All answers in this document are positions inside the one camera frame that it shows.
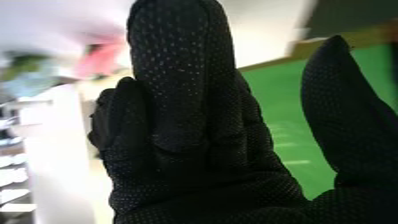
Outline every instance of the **blurry background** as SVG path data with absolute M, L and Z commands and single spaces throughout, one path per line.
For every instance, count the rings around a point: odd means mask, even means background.
M 109 180 L 85 140 L 93 99 L 131 74 L 124 24 L 132 0 L 0 1 L 0 224 L 111 223 Z M 300 109 L 300 74 L 340 34 L 365 78 L 398 106 L 398 2 L 220 0 L 236 65 L 275 150 L 310 198 L 333 172 Z

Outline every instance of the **pink object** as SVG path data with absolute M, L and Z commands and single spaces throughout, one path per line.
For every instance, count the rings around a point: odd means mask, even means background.
M 76 76 L 79 79 L 93 74 L 111 75 L 115 70 L 115 57 L 122 51 L 124 43 L 117 41 L 102 44 L 83 56 L 76 66 Z

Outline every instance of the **gloved hand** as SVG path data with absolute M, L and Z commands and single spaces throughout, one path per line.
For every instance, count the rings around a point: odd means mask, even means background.
M 342 39 L 303 72 L 303 112 L 337 171 L 335 189 L 308 202 L 271 150 L 216 2 L 138 0 L 127 31 L 136 80 L 102 92 L 88 134 L 113 223 L 390 223 L 398 119 Z

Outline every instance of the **black glove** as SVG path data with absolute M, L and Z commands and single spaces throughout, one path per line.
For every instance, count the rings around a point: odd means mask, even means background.
M 308 202 L 271 151 L 216 2 L 138 0 L 127 30 L 136 81 L 124 78 L 101 94 L 88 134 L 113 181 L 113 222 L 387 223 L 376 221 L 390 221 L 385 206 L 398 201 L 398 119 L 371 88 L 349 81 L 362 75 L 340 38 L 324 43 L 303 74 L 303 111 L 339 172 L 335 190 Z M 362 96 L 378 104 L 363 107 Z M 383 113 L 390 121 L 378 123 Z M 369 161 L 376 156 L 388 165 Z

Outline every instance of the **green wall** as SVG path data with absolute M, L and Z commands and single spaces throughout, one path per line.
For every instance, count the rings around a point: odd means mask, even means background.
M 392 83 L 385 46 L 353 51 L 353 57 L 378 96 L 392 104 Z M 271 130 L 275 151 L 303 186 L 307 198 L 331 188 L 333 172 L 312 140 L 300 108 L 300 76 L 305 61 L 243 73 Z

